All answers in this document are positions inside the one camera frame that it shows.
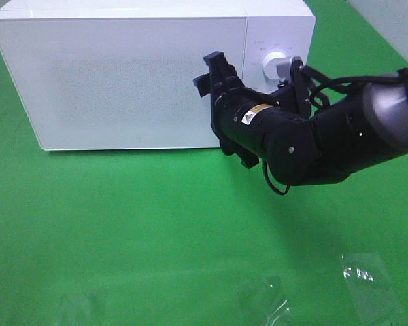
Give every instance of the warning label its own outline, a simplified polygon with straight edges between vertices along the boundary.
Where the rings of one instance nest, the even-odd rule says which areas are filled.
[[[248,110],[248,112],[246,112],[246,114],[243,116],[242,118],[242,122],[244,124],[249,125],[252,121],[252,119],[254,119],[254,117],[257,115],[257,113],[263,111],[264,109],[268,109],[269,107],[274,107],[273,105],[269,105],[269,104],[259,104],[256,105],[255,107],[252,107],[250,110]]]

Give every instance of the black cable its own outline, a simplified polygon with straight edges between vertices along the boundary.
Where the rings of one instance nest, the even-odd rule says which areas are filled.
[[[301,69],[302,73],[321,84],[316,86],[313,90],[311,86],[309,87],[311,90],[310,94],[310,103],[319,109],[323,109],[329,106],[329,102],[324,102],[324,95],[321,92],[325,88],[330,88],[335,92],[340,94],[350,94],[353,91],[357,90],[364,84],[367,83],[376,83],[376,84],[388,84],[388,85],[395,85],[395,84],[403,84],[408,82],[408,73],[399,74],[396,77],[385,77],[385,76],[353,76],[353,77],[341,77],[336,79],[330,79],[329,77],[325,76],[321,72],[311,68],[310,66],[304,66]],[[316,101],[316,98],[320,99],[322,104],[319,104]]]
[[[272,183],[272,181],[269,178],[269,175],[267,173],[267,163],[265,160],[263,160],[263,175],[265,176],[265,180],[267,185],[277,194],[284,196],[285,194],[288,193],[288,191],[290,190],[290,186],[287,185],[286,186],[286,190],[284,190],[283,192],[281,190],[279,190],[278,188],[276,188],[276,186]]]

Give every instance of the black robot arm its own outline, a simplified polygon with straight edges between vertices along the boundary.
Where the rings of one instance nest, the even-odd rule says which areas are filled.
[[[204,61],[210,72],[194,84],[211,96],[211,127],[222,151],[237,154],[246,168],[262,158],[265,179],[279,194],[292,185],[338,183],[408,153],[408,69],[396,77],[329,79],[295,58],[291,81],[263,94],[243,85],[223,52]],[[331,105],[324,88],[346,97]],[[268,167],[285,191],[270,182]]]

